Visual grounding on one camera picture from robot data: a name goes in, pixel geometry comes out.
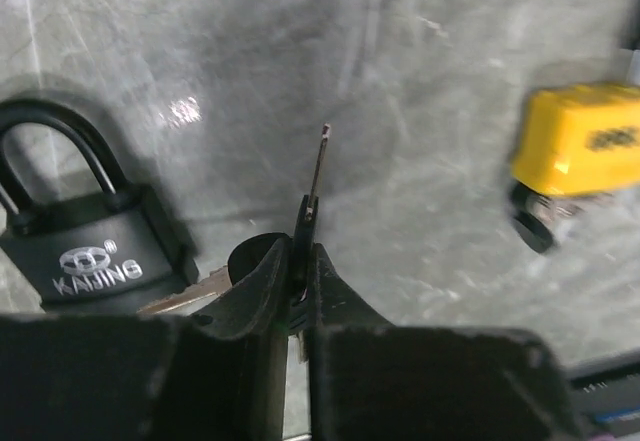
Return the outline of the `black headed keys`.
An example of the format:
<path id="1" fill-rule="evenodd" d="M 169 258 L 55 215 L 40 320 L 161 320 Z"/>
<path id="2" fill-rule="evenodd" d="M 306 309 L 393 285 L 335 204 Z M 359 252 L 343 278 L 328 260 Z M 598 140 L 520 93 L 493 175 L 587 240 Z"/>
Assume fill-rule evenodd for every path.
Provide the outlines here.
<path id="1" fill-rule="evenodd" d="M 289 333 L 297 339 L 298 357 L 301 363 L 308 360 L 304 335 L 302 334 L 306 324 L 306 275 L 311 263 L 311 251 L 315 241 L 319 212 L 319 186 L 330 136 L 331 126 L 326 123 L 322 127 L 311 188 L 301 201 L 294 234 L 289 238 L 292 241 L 292 252 L 288 275 L 293 283 Z M 178 294 L 169 295 L 144 305 L 138 309 L 138 312 L 144 315 L 195 315 L 197 311 L 211 304 L 253 271 L 272 244 L 285 236 L 284 233 L 271 232 L 254 236 L 242 242 L 234 248 L 224 266 L 210 272 L 207 277 Z"/>

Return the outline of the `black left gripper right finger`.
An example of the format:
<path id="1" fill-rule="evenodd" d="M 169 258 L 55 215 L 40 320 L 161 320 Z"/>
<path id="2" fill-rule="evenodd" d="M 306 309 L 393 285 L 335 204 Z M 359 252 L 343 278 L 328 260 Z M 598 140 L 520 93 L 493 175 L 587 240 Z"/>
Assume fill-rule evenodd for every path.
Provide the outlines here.
<path id="1" fill-rule="evenodd" d="M 316 246 L 308 274 L 316 440 L 581 440 L 557 357 L 533 332 L 397 326 Z"/>

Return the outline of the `black padlock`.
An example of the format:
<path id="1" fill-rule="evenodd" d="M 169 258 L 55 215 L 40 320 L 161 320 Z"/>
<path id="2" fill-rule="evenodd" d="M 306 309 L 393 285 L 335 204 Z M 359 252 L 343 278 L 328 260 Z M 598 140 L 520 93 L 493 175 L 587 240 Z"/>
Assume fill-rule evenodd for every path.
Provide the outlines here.
<path id="1" fill-rule="evenodd" d="M 132 314 L 196 284 L 188 244 L 149 184 L 132 183 L 99 131 L 76 111 L 40 99 L 1 104 L 1 133 L 37 124 L 64 135 L 100 187 L 42 204 L 1 160 L 7 227 L 1 248 L 46 312 Z"/>

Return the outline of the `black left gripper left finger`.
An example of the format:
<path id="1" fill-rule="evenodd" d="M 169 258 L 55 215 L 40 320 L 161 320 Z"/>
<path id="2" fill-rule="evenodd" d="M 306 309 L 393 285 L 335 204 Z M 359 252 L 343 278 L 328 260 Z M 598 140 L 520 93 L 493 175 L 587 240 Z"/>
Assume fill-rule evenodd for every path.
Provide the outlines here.
<path id="1" fill-rule="evenodd" d="M 278 440 L 291 242 L 198 317 L 1 319 L 5 440 Z"/>

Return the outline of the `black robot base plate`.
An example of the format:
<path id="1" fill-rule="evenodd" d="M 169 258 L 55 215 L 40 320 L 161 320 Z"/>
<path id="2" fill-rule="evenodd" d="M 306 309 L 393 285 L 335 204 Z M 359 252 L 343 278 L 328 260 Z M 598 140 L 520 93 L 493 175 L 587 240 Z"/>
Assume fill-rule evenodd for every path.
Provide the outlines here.
<path id="1" fill-rule="evenodd" d="M 587 440 L 639 439 L 639 352 L 570 368 L 571 396 Z"/>

